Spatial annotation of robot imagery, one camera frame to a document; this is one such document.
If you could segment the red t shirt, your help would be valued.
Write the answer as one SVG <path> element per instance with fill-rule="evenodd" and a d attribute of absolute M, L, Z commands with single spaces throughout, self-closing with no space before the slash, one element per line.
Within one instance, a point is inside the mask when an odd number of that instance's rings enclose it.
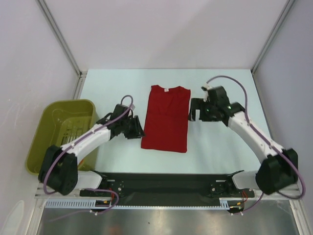
<path fill-rule="evenodd" d="M 190 97 L 191 91 L 181 86 L 151 87 L 141 148 L 187 152 Z"/>

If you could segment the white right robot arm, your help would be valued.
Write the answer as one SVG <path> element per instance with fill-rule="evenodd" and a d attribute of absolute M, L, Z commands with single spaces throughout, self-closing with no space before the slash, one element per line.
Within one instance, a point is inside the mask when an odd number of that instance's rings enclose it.
<path fill-rule="evenodd" d="M 222 122 L 249 146 L 261 164 L 257 171 L 231 174 L 231 181 L 225 184 L 230 196 L 238 196 L 245 188 L 271 195 L 297 183 L 298 155 L 292 148 L 285 149 L 266 137 L 249 118 L 245 106 L 229 101 L 224 87 L 205 85 L 201 89 L 205 96 L 191 99 L 189 121 Z"/>

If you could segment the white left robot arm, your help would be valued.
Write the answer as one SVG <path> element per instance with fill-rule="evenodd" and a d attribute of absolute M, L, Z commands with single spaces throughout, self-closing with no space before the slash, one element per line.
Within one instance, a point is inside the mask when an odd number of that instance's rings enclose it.
<path fill-rule="evenodd" d="M 96 195 L 108 190 L 105 177 L 94 170 L 82 171 L 78 165 L 96 148 L 123 134 L 127 139 L 144 137 L 139 117 L 128 106 L 117 104 L 114 111 L 98 120 L 96 124 L 77 139 L 62 146 L 52 145 L 45 153 L 38 180 L 45 194 L 68 195 L 75 189 L 91 189 Z"/>

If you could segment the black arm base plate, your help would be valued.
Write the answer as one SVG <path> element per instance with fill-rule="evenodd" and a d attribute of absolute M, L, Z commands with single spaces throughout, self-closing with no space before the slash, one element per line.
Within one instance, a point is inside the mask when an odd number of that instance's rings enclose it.
<path fill-rule="evenodd" d="M 105 197 L 108 189 L 115 191 L 119 199 L 173 200 L 196 199 L 204 201 L 205 194 L 238 192 L 227 174 L 152 174 L 152 173 L 102 173 L 105 177 L 100 192 Z"/>

